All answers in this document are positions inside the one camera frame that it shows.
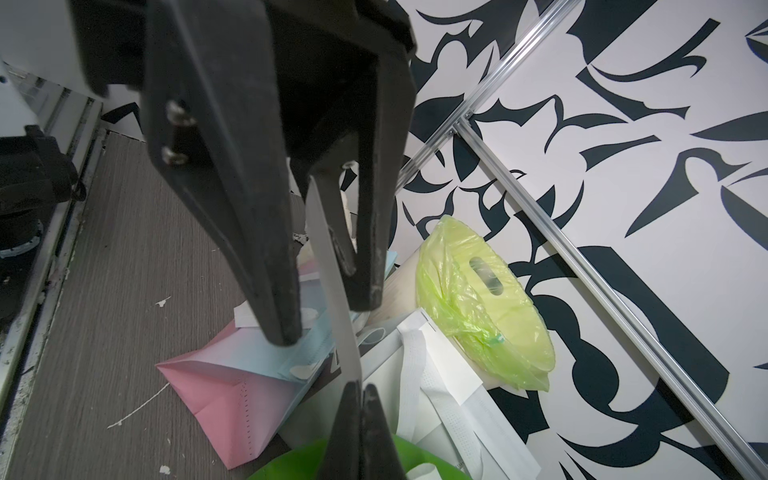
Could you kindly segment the white paper receipt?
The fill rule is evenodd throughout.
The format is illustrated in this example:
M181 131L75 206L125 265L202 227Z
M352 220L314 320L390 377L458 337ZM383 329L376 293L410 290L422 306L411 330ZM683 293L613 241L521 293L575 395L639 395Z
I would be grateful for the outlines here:
M341 376L346 383L362 384L362 366L346 292L326 221L320 192L311 178L306 199L306 223L326 297L327 314L335 341Z

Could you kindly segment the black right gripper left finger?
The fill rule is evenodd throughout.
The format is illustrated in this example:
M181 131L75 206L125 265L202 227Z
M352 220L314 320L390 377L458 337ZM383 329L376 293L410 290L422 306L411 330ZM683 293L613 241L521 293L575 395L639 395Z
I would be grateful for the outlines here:
M343 389L316 479L357 480L359 478L361 425L361 383L351 381Z

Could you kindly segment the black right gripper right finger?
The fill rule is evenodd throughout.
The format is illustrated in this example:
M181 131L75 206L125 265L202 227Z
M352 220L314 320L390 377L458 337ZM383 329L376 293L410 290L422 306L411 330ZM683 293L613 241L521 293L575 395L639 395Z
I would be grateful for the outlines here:
M389 431L381 398L373 384L366 385L362 394L361 478L365 480L406 478Z

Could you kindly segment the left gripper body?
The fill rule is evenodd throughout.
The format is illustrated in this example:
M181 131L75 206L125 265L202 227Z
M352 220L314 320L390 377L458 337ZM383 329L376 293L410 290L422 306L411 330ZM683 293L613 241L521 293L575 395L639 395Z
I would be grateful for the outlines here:
M73 1L88 85L141 96L153 156L404 152L416 42L393 1Z

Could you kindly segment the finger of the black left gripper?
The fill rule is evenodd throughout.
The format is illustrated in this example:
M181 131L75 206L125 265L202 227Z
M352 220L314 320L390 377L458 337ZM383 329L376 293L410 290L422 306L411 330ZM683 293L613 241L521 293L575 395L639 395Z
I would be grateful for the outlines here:
M301 335L287 154L261 1L151 1L141 122L153 165L224 254L266 338Z
M402 166L415 85L405 57L381 57L364 70L321 116L290 155L303 196L315 185L321 198L348 304L380 307L391 211ZM356 233L349 234L341 199L345 165L358 165Z

